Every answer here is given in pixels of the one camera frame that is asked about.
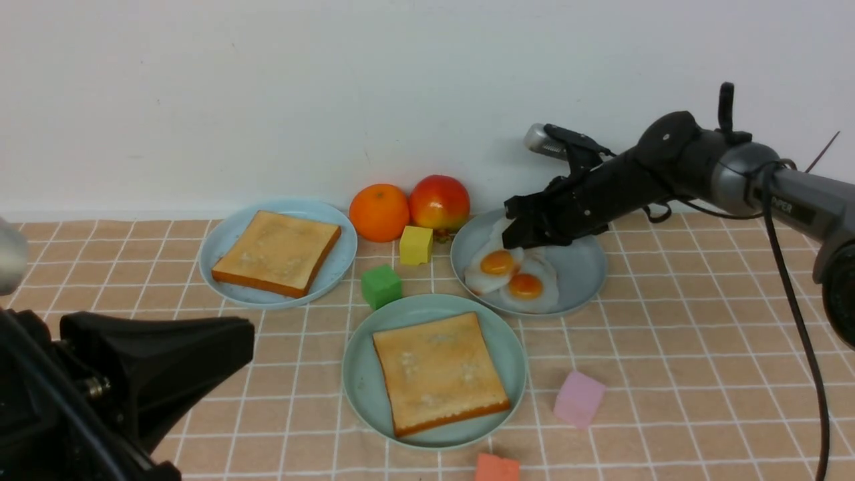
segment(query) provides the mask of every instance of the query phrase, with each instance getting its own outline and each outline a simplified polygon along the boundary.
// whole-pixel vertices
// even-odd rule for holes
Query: plate
[[[278,212],[341,226],[339,240],[327,255],[327,259],[318,270],[315,281],[312,282],[309,293],[304,297],[295,299],[282,294],[217,282],[211,276],[211,269],[216,262],[234,246],[258,211]],[[199,273],[202,274],[205,283],[219,295],[240,306],[270,310],[301,306],[326,294],[345,276],[356,256],[357,231],[343,212],[318,200],[276,199],[247,207],[217,225],[199,250],[198,264]]]
[[[552,312],[517,312],[502,302],[498,291],[479,296],[467,288],[463,282],[463,270],[478,249],[486,244],[493,224],[502,216],[504,211],[497,210],[473,218],[460,229],[451,243],[451,267],[469,295],[497,312],[518,318],[554,318],[570,314],[597,297],[609,269],[603,247],[592,235],[574,240],[569,246],[549,246],[545,249],[546,259],[558,273],[558,306]]]
[[[487,350],[510,399],[511,409],[396,438],[392,429],[392,408],[372,335],[379,330],[423,324],[465,312],[475,312],[478,316]],[[414,295],[383,306],[353,333],[342,361],[342,384],[347,400],[366,425],[397,444],[433,451],[468,446],[503,426],[520,406],[527,373],[525,351],[510,326],[483,305],[449,294]]]

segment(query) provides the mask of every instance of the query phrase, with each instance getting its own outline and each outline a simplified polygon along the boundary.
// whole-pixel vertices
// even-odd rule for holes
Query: orange
[[[407,194],[389,184],[365,187],[353,198],[350,217],[357,233],[372,242],[391,242],[410,223]]]

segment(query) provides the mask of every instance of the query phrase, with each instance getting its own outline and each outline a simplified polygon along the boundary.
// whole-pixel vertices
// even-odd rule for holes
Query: red apple
[[[410,217],[415,225],[433,229],[438,241],[447,241],[469,220],[469,193],[453,177],[429,175],[410,194]]]

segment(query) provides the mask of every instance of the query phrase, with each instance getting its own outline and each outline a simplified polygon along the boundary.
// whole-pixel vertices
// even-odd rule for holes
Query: egg yolk
[[[481,260],[481,272],[491,276],[507,274],[514,268],[514,258],[508,251],[493,251]]]
[[[543,282],[531,274],[517,274],[508,282],[508,292],[519,299],[537,299],[543,294]]]

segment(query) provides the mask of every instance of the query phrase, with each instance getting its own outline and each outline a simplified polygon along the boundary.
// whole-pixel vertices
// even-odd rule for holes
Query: toast
[[[474,312],[373,338],[395,437],[510,409]]]
[[[304,297],[340,236],[336,224],[259,211],[211,276],[217,282]]]

